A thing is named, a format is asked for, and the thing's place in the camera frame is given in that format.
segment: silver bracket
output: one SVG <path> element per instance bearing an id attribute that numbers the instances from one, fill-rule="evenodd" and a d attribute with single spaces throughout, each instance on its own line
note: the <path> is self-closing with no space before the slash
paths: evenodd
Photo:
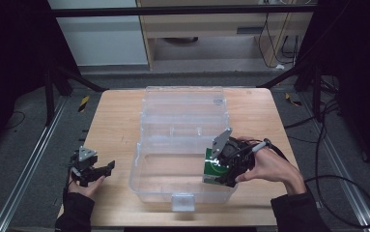
<path id="1" fill-rule="evenodd" d="M 97 153 L 97 151 L 84 148 L 83 146 L 79 147 L 79 161 L 84 161 L 92 156 L 94 156 Z"/>
<path id="2" fill-rule="evenodd" d="M 217 159 L 217 156 L 221 153 L 224 146 L 226 145 L 227 140 L 229 140 L 232 131 L 232 128 L 227 128 L 221 135 L 213 140 L 212 160 Z"/>

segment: gray floor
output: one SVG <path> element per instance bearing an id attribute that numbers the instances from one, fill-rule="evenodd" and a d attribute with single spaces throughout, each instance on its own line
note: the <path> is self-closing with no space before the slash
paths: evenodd
<path id="1" fill-rule="evenodd" d="M 240 49 L 240 44 L 247 48 Z M 160 40 L 157 45 L 155 68 L 150 72 L 123 71 L 113 75 L 91 73 L 86 74 L 85 77 L 111 89 L 144 88 L 148 85 L 255 86 L 283 72 L 266 67 L 257 50 L 257 44 L 248 37 L 200 38 L 197 43 L 169 43 Z M 310 116 L 305 106 L 295 106 L 285 99 L 285 92 L 292 92 L 290 84 L 293 81 L 294 79 L 290 78 L 271 90 L 284 125 L 293 124 Z M 83 144 L 85 130 L 89 129 L 100 100 L 100 93 L 74 81 L 71 81 L 71 85 L 73 86 L 71 97 L 56 96 L 55 98 L 57 103 L 61 100 L 66 101 L 64 112 L 16 208 L 10 223 L 12 229 L 28 228 L 42 231 L 42 228 L 53 228 L 61 206 L 61 191 L 66 175 L 65 165 L 73 151 Z M 310 91 L 302 93 L 298 98 L 304 102 L 309 94 Z M 77 112 L 82 98 L 87 95 L 90 99 L 86 109 L 84 112 Z M 323 95 L 325 102 L 331 98 L 330 95 Z M 43 133 L 44 89 L 37 89 L 19 98 L 16 101 L 15 111 L 21 113 L 13 114 L 7 125 L 8 128 L 13 128 L 4 130 L 0 136 L 0 212 Z M 318 132 L 315 125 L 310 122 L 286 130 L 299 169 L 306 178 L 314 176 L 316 146 L 308 140 L 317 139 Z M 362 160 L 362 151 L 357 146 L 346 119 L 339 116 L 336 111 L 331 112 L 327 116 L 326 127 L 335 152 L 343 160 L 353 180 L 370 193 L 370 163 Z M 320 174 L 335 172 L 334 165 L 327 154 L 327 147 L 322 146 L 319 157 Z M 356 214 L 342 189 L 338 181 L 321 181 L 322 193 L 333 211 L 357 223 Z M 320 213 L 333 231 L 361 231 L 340 222 L 328 213 L 325 207 L 320 209 Z M 260 230 L 275 231 L 275 228 L 260 228 Z"/>

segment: human hand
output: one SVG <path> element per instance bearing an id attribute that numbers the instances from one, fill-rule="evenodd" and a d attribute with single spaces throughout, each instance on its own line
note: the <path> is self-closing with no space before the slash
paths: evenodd
<path id="1" fill-rule="evenodd" d="M 238 140 L 251 143 L 251 137 L 239 137 Z M 254 179 L 263 179 L 270 182 L 282 182 L 289 195 L 306 192 L 301 173 L 288 161 L 280 157 L 268 147 L 260 149 L 254 154 L 255 166 L 236 178 L 236 182 L 245 182 Z"/>
<path id="2" fill-rule="evenodd" d="M 104 179 L 105 179 L 105 176 L 101 176 L 88 187 L 82 187 L 79 184 L 77 184 L 70 176 L 70 185 L 68 186 L 68 192 L 80 193 L 92 199 L 97 189 L 103 183 Z"/>

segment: black sleeve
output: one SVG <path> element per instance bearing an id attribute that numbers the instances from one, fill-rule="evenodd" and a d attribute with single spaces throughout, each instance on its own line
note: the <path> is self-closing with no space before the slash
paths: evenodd
<path id="1" fill-rule="evenodd" d="M 95 202 L 79 193 L 68 193 L 64 202 L 64 213 L 55 222 L 55 231 L 59 232 L 90 232 L 91 213 Z"/>
<path id="2" fill-rule="evenodd" d="M 271 201 L 279 232 L 330 231 L 321 218 L 310 192 L 283 195 Z"/>

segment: metal track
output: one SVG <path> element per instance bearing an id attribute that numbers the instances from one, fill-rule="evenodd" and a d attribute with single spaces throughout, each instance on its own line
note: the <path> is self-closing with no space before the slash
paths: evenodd
<path id="1" fill-rule="evenodd" d="M 307 97 L 303 93 L 299 93 L 302 103 L 307 109 L 308 113 L 312 115 L 311 110 L 311 100 L 309 97 Z M 321 132 L 321 125 L 314 119 L 314 127 L 317 132 Z M 337 151 L 334 148 L 334 145 L 332 144 L 331 140 L 329 139 L 328 134 L 326 135 L 325 139 L 323 140 L 324 148 L 327 154 L 327 157 L 329 159 L 329 162 L 332 165 L 332 169 L 334 172 L 341 176 L 345 177 L 347 179 L 350 179 L 353 181 L 353 177 L 351 176 L 350 172 L 345 167 L 342 159 L 339 158 L 339 155 Z M 367 225 L 370 224 L 370 209 L 365 202 L 364 197 L 362 196 L 362 193 L 359 191 L 358 188 L 356 188 L 353 185 L 350 185 L 347 182 L 341 182 L 341 186 L 347 196 L 347 199 L 349 200 L 351 206 L 353 207 L 353 210 L 356 214 L 356 217 L 361 225 Z M 365 232 L 370 232 L 370 228 L 364 229 Z"/>
<path id="2" fill-rule="evenodd" d="M 48 141 L 53 134 L 58 121 L 63 112 L 64 106 L 67 102 L 67 97 L 60 97 L 58 105 L 55 109 L 55 116 L 52 120 L 52 123 L 45 127 L 43 134 L 40 137 L 36 147 L 34 148 L 33 153 L 31 154 L 30 159 L 28 159 L 27 164 L 24 167 L 21 175 L 16 182 L 13 191 L 10 194 L 7 202 L 5 203 L 2 211 L 0 212 L 0 232 L 7 230 L 11 219 L 15 213 L 16 208 L 18 207 L 19 202 L 22 199 L 22 196 L 25 193 L 25 190 L 28 187 L 28 184 L 34 175 L 35 170 L 37 169 L 38 163 L 40 162 L 43 152 L 48 144 Z"/>

